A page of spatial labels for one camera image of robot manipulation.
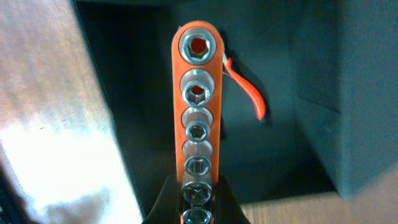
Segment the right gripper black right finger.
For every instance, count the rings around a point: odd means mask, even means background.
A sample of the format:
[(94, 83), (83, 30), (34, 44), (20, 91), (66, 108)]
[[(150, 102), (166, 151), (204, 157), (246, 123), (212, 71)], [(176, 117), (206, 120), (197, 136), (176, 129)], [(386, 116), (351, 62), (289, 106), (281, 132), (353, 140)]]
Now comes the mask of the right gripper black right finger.
[(216, 224), (250, 224), (226, 177), (220, 175), (215, 190)]

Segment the orange socket rail with sockets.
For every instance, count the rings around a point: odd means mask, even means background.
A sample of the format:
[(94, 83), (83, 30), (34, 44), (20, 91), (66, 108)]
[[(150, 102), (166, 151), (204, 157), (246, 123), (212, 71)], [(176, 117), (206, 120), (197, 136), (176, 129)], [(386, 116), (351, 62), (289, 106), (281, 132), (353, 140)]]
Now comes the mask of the orange socket rail with sockets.
[(181, 26), (171, 45), (180, 222), (214, 223), (219, 181), (224, 43), (205, 21)]

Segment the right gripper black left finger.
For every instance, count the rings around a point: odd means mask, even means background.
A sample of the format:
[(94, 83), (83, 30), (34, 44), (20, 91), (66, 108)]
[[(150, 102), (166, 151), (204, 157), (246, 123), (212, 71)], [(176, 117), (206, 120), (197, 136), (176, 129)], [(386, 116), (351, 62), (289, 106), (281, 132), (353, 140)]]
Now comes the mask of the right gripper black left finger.
[(142, 224), (180, 224), (180, 193), (181, 186), (176, 174), (168, 175)]

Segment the red handled side cutters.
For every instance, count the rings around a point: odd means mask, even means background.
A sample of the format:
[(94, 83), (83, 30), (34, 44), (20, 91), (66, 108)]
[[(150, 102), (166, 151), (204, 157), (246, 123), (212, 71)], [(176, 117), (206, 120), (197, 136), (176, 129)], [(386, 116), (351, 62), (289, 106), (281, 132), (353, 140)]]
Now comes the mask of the red handled side cutters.
[(238, 86), (248, 95), (254, 106), (256, 118), (264, 121), (266, 118), (267, 106), (260, 91), (248, 80), (233, 70), (233, 59), (223, 55), (224, 74), (234, 80)]

